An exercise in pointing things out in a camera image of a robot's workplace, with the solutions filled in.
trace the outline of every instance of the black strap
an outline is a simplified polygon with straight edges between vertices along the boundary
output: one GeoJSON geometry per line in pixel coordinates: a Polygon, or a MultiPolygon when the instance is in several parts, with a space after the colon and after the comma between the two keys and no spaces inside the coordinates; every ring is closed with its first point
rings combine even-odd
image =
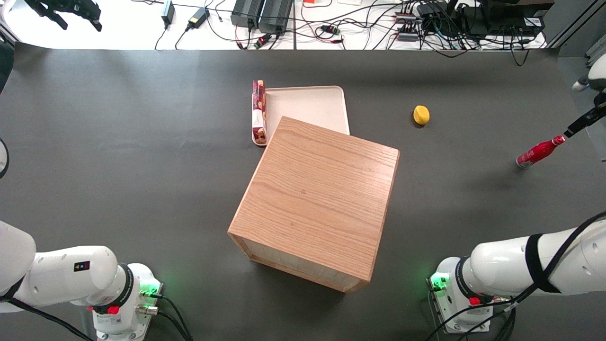
{"type": "Polygon", "coordinates": [[[98,314],[107,314],[107,309],[111,306],[124,305],[128,297],[130,296],[130,293],[133,291],[133,284],[135,282],[133,271],[131,271],[131,269],[125,263],[118,263],[118,266],[120,266],[124,270],[124,274],[126,275],[126,284],[124,285],[124,289],[122,289],[122,292],[114,301],[106,305],[93,306],[93,309],[98,314]]]}
{"type": "Polygon", "coordinates": [[[467,297],[468,299],[470,299],[472,297],[477,297],[480,299],[480,302],[482,302],[482,303],[492,302],[493,296],[486,296],[484,294],[474,292],[473,290],[471,290],[471,288],[469,288],[469,286],[467,286],[467,283],[465,282],[465,279],[463,278],[463,265],[465,264],[465,261],[467,261],[468,259],[469,259],[469,256],[461,257],[461,259],[459,260],[459,263],[457,263],[456,267],[454,268],[454,278],[456,279],[456,283],[459,285],[459,289],[461,290],[461,293],[463,293],[463,296],[467,297]]]}
{"type": "Polygon", "coordinates": [[[21,277],[21,279],[17,283],[13,284],[13,286],[8,289],[4,296],[0,296],[0,302],[10,302],[13,299],[13,296],[15,296],[15,294],[17,293],[17,290],[19,290],[19,288],[21,287],[21,283],[23,282],[24,278],[25,276],[21,277]]]}
{"type": "Polygon", "coordinates": [[[549,282],[549,278],[545,275],[543,266],[541,265],[541,259],[539,258],[539,238],[542,235],[543,234],[533,234],[528,238],[525,252],[526,266],[528,267],[530,277],[532,277],[532,280],[539,289],[545,292],[556,292],[561,294],[562,292],[549,282]]]}

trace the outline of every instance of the gray table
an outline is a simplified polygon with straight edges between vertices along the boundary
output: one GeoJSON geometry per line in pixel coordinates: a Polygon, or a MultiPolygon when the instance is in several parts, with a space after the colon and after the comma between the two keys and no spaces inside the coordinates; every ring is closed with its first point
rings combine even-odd
{"type": "MultiPolygon", "coordinates": [[[[196,340],[423,340],[424,278],[483,241],[578,225],[606,205],[586,133],[518,171],[513,161],[578,116],[553,52],[88,51],[18,46],[0,95],[11,152],[0,217],[40,251],[106,245],[142,262],[196,340]],[[350,295],[246,259],[226,231],[263,152],[253,79],[336,84],[351,134],[402,157],[373,280],[350,295]],[[430,110],[423,129],[410,111],[430,110]]],[[[603,340],[601,293],[533,297],[512,340],[603,340]]],[[[80,325],[68,303],[47,311],[80,325]]],[[[1,339],[75,340],[27,313],[1,339]]],[[[148,340],[177,340],[161,318],[148,340]]],[[[488,336],[476,336],[488,340],[488,336]]]]}

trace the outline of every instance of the wood grain surface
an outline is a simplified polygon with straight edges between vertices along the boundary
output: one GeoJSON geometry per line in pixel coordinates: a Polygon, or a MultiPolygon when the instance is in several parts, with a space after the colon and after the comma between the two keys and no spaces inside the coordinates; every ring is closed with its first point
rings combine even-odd
{"type": "Polygon", "coordinates": [[[283,117],[228,233],[253,260],[359,287],[347,279],[370,281],[398,159],[397,149],[283,117]]]}

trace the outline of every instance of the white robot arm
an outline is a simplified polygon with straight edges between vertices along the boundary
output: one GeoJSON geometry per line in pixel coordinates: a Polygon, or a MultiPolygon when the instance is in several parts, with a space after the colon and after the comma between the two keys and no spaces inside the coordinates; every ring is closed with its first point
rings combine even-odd
{"type": "Polygon", "coordinates": [[[577,228],[477,245],[470,257],[444,259],[428,284],[447,333],[488,331],[493,307],[536,285],[535,295],[577,295],[606,291],[606,220],[596,221],[573,240],[554,271],[544,275],[577,228]]]}
{"type": "Polygon", "coordinates": [[[87,306],[97,337],[143,340],[161,284],[143,264],[118,263],[105,246],[36,252],[33,238],[0,221],[0,313],[61,302],[87,306]]]}

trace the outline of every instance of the red bottle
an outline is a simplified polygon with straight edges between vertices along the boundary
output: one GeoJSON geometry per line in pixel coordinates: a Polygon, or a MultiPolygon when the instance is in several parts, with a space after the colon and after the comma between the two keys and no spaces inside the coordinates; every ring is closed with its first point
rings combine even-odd
{"type": "Polygon", "coordinates": [[[548,157],[556,147],[566,142],[566,139],[562,135],[554,137],[551,141],[545,141],[532,147],[528,152],[520,155],[516,160],[516,164],[520,168],[528,169],[533,164],[548,157]]]}

